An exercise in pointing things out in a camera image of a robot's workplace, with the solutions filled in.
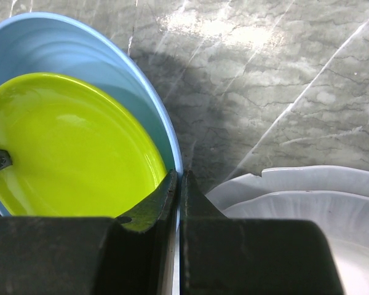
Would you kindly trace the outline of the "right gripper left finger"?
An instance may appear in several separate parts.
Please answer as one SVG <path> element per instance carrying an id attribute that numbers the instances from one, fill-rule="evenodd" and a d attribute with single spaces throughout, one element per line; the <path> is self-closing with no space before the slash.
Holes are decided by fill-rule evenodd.
<path id="1" fill-rule="evenodd" d="M 170 294 L 177 173 L 116 218 L 0 217 L 0 294 Z"/>

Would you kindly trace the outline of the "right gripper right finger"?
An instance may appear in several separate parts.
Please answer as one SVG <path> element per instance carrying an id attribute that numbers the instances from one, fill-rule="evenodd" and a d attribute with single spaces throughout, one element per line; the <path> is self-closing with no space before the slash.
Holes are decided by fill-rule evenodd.
<path id="1" fill-rule="evenodd" d="M 230 219 L 191 171 L 180 193 L 181 294 L 342 294 L 330 248 L 312 221 Z"/>

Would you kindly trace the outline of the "lime green plate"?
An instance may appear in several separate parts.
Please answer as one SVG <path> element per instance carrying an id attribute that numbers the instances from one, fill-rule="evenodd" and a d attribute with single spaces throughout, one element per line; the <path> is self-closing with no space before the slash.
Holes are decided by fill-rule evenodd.
<path id="1" fill-rule="evenodd" d="M 0 212 L 116 217 L 167 174 L 153 140 L 107 93 L 73 77 L 32 73 L 0 85 Z"/>

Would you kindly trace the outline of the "blue plastic plate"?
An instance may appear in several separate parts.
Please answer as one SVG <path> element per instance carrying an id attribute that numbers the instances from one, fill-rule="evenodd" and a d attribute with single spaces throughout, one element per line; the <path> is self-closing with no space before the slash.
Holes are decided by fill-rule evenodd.
<path id="1" fill-rule="evenodd" d="M 0 23 L 0 85 L 25 74 L 73 77 L 107 93 L 141 124 L 167 173 L 183 173 L 167 111 L 138 66 L 94 29 L 57 14 L 32 12 Z"/>

